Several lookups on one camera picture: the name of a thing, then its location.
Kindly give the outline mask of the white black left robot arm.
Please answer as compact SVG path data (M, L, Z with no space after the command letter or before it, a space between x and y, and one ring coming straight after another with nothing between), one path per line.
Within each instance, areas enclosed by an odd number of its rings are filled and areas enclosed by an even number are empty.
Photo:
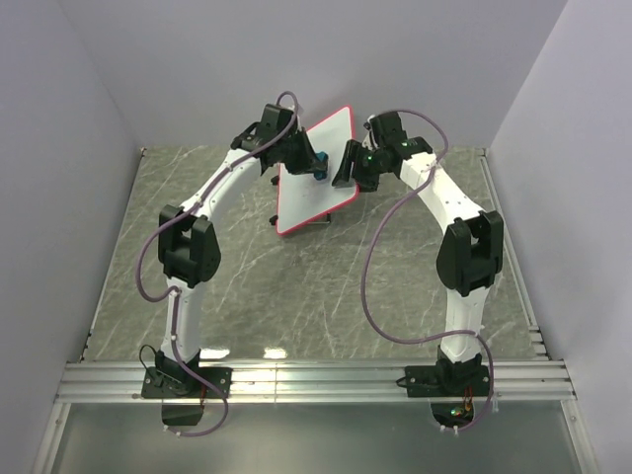
M216 228L236 199L277 163L294 175L327 172L326 159L313 150L299 124L298 108L274 103L233 139L222 164L193 196L161 210L152 238L167 278L162 297L168 317L155 364L146 370L144 397L190 397L211 389L199 369L199 325L205 285L221 262Z

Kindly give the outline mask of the pink framed whiteboard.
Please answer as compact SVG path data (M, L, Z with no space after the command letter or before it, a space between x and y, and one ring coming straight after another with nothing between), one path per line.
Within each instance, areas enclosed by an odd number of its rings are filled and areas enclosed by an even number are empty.
M324 179L317 180L312 174L291 175L283 165L278 166L275 227L280 236L325 217L351 203L359 194L355 184L333 186L347 142L355 137L353 108L341 107L308 128L307 136L315 152L327 155L327 173Z

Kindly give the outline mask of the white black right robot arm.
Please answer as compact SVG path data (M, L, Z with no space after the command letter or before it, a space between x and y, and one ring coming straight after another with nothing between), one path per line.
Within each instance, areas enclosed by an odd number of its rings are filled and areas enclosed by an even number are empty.
M404 113L371 116L364 125L365 140L348 141L333 184L356 183L374 192L382 175L393 174L409 189L396 205L419 198L431 213L442 234L435 268L447 296L445 329L434 336L436 363L409 370L405 381L409 389L433 397L472 396L476 384L492 389L493 361L480 330L485 302L503 268L505 223L447 174L444 150L435 151L424 138L406 132Z

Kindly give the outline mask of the blue whiteboard eraser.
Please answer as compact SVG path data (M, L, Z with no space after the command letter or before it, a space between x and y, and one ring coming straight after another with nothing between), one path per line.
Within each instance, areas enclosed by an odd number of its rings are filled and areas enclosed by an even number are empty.
M316 164L313 171L313 177L317 181L322 181L327 178L328 175L328 154L324 151L317 152L315 155Z

